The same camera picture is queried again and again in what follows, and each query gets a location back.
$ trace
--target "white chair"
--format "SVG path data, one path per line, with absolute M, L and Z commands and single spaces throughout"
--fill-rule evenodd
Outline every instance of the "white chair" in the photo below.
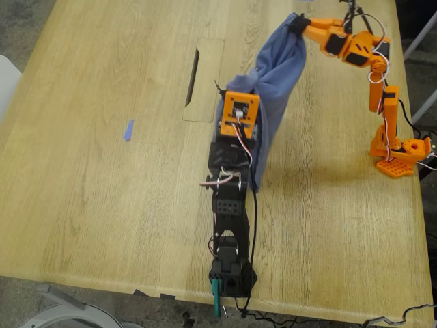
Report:
M 17 67 L 5 56 L 0 56 L 0 121 L 20 78 Z

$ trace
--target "red and white wire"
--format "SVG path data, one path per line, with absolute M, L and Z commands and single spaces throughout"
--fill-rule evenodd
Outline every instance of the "red and white wire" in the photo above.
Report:
M 235 125 L 235 123 L 232 123 L 232 127 L 234 128 L 235 134 L 237 135 L 238 141 L 240 142 L 241 146 L 244 148 L 244 150 L 246 150 L 246 153 L 251 158 L 251 162 L 249 163 L 249 167 L 251 167 L 252 166 L 252 154 L 251 154 L 251 151 L 244 144 L 244 142 L 243 142 L 243 140 L 241 138 L 241 134 L 240 134 L 240 132 L 238 132 L 237 126 Z
M 231 176 L 228 176 L 227 178 L 222 179 L 222 180 L 199 182 L 199 185 L 201 185 L 201 186 L 216 186 L 216 185 L 222 185 L 222 184 L 224 184 L 224 183 L 229 182 L 230 180 L 232 180 L 233 177 L 234 177 L 234 175 L 232 174 Z

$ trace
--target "metal stand leg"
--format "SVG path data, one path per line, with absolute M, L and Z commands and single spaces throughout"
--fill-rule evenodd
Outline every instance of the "metal stand leg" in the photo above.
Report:
M 425 101 L 421 108 L 412 116 L 411 122 L 416 124 L 416 122 L 422 117 L 424 113 L 434 104 L 437 100 L 437 89 L 434 90 L 433 94 Z
M 81 303 L 50 285 L 39 285 L 37 292 L 58 304 L 37 313 L 23 323 L 20 326 L 22 328 L 45 328 L 61 321 L 67 321 L 74 328 L 95 328 L 96 326 L 102 328 L 143 328 L 134 323 L 122 325 L 110 313 L 99 307 Z
M 434 13 L 434 15 L 431 17 L 431 19 L 425 25 L 425 27 L 422 28 L 422 31 L 419 33 L 419 35 L 414 39 L 412 44 L 405 51 L 404 61 L 406 61 L 407 58 L 411 55 L 411 53 L 417 48 L 419 43 L 421 43 L 423 38 L 427 35 L 428 31 L 431 29 L 431 27 L 433 27 L 433 25 L 436 23 L 436 21 L 437 21 L 437 12 Z

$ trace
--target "white cable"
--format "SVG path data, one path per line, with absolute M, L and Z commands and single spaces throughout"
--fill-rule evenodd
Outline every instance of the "white cable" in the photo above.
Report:
M 244 144 L 243 140 L 241 139 L 241 135 L 238 132 L 237 126 L 235 125 L 235 123 L 232 123 L 232 127 L 234 128 L 235 134 L 237 134 L 237 138 L 238 138 L 238 141 L 240 142 L 241 146 L 244 148 L 244 150 L 246 150 L 246 153 L 251 158 L 251 162 L 249 163 L 249 167 L 251 167 L 252 166 L 252 154 L 251 154 L 251 151 L 246 147 L 246 145 Z
M 231 176 L 228 176 L 226 179 L 223 180 L 219 180 L 217 178 L 217 181 L 205 181 L 205 182 L 199 182 L 199 185 L 201 186 L 215 186 L 215 185 L 222 185 L 223 183 L 229 182 L 230 180 L 232 180 L 232 178 L 234 177 L 234 175 L 232 174 Z
M 422 166 L 424 166 L 424 167 L 427 167 L 428 169 L 430 169 L 430 170 L 432 170 L 432 171 L 437 171 L 437 169 L 434 169 L 434 168 L 432 168 L 432 167 L 430 167 L 430 166 L 428 166 L 428 165 L 426 165 L 426 164 L 423 164 L 423 163 L 421 163 L 421 162 L 416 162 L 416 164 L 419 164 L 419 165 L 422 165 Z
M 378 22 L 378 24 L 381 26 L 381 29 L 382 29 L 382 37 L 381 37 L 381 41 L 379 41 L 379 43 L 376 45 L 376 47 L 373 48 L 374 51 L 377 51 L 377 50 L 380 48 L 381 44 L 384 42 L 384 38 L 385 38 L 385 35 L 386 35 L 386 31 L 385 31 L 385 27 L 384 27 L 384 25 L 383 25 L 383 24 L 381 23 L 381 21 L 380 21 L 379 19 L 377 19 L 375 16 L 372 16 L 372 15 L 369 15 L 369 14 L 355 14 L 354 17 L 356 17 L 356 16 L 368 16 L 368 17 L 372 17 L 372 18 L 373 18 L 376 22 Z M 350 21 L 350 19 L 345 20 L 345 21 L 343 22 L 343 27 L 344 27 L 344 25 L 345 25 L 347 22 L 349 22 L 349 21 Z
M 230 172 L 226 171 L 226 170 L 223 168 L 223 166 L 221 167 L 221 171 L 222 171 L 223 174 L 225 174 L 226 176 L 233 176 L 233 174 L 234 174 L 232 171 L 230 171 Z
M 387 119 L 384 116 L 384 121 L 385 121 L 385 138 L 387 140 L 387 145 L 385 145 L 386 149 L 387 149 L 387 157 L 385 158 L 386 162 L 390 162 L 390 142 L 389 142 L 389 125 L 387 124 Z
M 385 80 L 385 79 L 387 78 L 387 75 L 389 74 L 389 70 L 390 70 L 390 62 L 389 62 L 389 60 L 387 59 L 387 57 L 385 57 L 385 56 L 384 56 L 383 54 L 381 54 L 379 51 L 372 51 L 372 53 L 375 53 L 376 55 L 381 56 L 381 57 L 384 59 L 386 65 L 387 65 L 387 69 L 386 69 L 385 73 L 384 73 L 384 74 L 381 73 L 381 76 L 382 76 L 382 77 L 381 77 L 380 80 L 374 82 L 374 81 L 372 81 L 372 80 L 370 79 L 370 76 L 371 76 L 371 74 L 372 74 L 373 72 L 370 72 L 369 75 L 367 75 L 367 80 L 369 80 L 370 83 L 372 83 L 372 84 L 378 84 L 378 83 L 383 82 L 383 80 Z

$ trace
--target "black cable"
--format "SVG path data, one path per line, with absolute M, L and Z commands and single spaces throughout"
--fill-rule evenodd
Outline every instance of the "black cable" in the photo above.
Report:
M 238 130 L 240 131 L 243 144 L 247 147 L 247 149 L 249 149 L 249 147 L 247 146 L 248 142 L 247 142 L 246 133 L 244 131 L 243 125 L 239 124 L 239 125 L 237 125 L 237 127 L 238 127 Z M 251 182 L 252 182 L 253 205 L 254 205 L 254 208 L 255 208 L 255 210 L 254 210 L 254 218 L 253 218 L 253 241 L 252 241 L 252 252 L 251 252 L 251 266 L 253 268 L 253 256 L 254 256 L 254 252 L 255 252 L 255 242 L 256 242 L 256 239 L 257 239 L 258 202 L 257 202 L 256 191 L 255 191 L 255 178 L 254 178 L 254 174 L 253 174 L 253 166 L 250 166 L 249 171 L 251 173 L 250 175 L 251 175 Z M 240 310 L 240 312 L 242 312 L 242 314 L 243 313 L 248 314 L 246 309 L 247 309 L 247 306 L 249 305 L 249 301 L 250 300 L 251 300 L 251 298 L 248 297 L 247 300 L 246 300 L 246 304 L 244 304 L 243 309 Z
M 436 241 L 437 241 L 437 237 L 436 236 L 434 236 L 433 234 L 426 234 L 427 236 L 429 236 L 429 237 L 432 237 L 432 238 L 434 238 Z
M 430 131 L 429 133 L 431 133 L 432 135 L 435 135 L 437 137 L 437 133 L 435 131 Z
M 389 86 L 389 83 L 387 82 L 387 80 L 384 80 L 384 82 L 385 82 L 385 85 L 388 87 L 388 86 Z M 398 98 L 398 101 L 399 101 L 399 103 L 400 103 L 401 106 L 402 106 L 402 113 L 404 113 L 405 121 L 407 121 L 408 125 L 411 126 L 412 129 L 413 129 L 414 131 L 416 131 L 416 132 L 419 134 L 419 136 L 417 137 L 417 139 L 420 139 L 421 136 L 422 136 L 422 132 L 421 132 L 417 127 L 415 127 L 415 126 L 410 122 L 410 120 L 408 119 L 408 117 L 407 117 L 407 113 L 405 112 L 404 102 L 403 102 L 400 98 Z
M 367 20 L 366 16 L 364 16 L 364 10 L 362 9 L 362 7 L 358 6 L 358 8 L 356 9 L 356 12 L 358 12 L 361 15 L 361 18 L 363 19 L 364 24 L 366 25 L 367 30 L 370 32 L 370 34 L 373 35 L 373 31 L 371 29 L 369 21 Z
M 371 320 L 366 320 L 363 325 L 361 326 L 362 328 L 367 328 L 368 325 L 375 325 L 376 323 L 379 323 L 380 321 L 384 321 L 386 324 L 389 324 L 391 326 L 399 326 L 399 325 L 403 325 L 407 319 L 406 319 L 406 315 L 410 310 L 417 310 L 417 309 L 421 309 L 421 308 L 435 308 L 437 307 L 437 304 L 422 304 L 419 306 L 412 306 L 409 307 L 408 309 L 406 309 L 404 311 L 404 313 L 402 314 L 402 320 L 401 321 L 391 321 L 390 319 L 388 319 L 386 316 L 381 316 L 379 318 L 374 318 Z

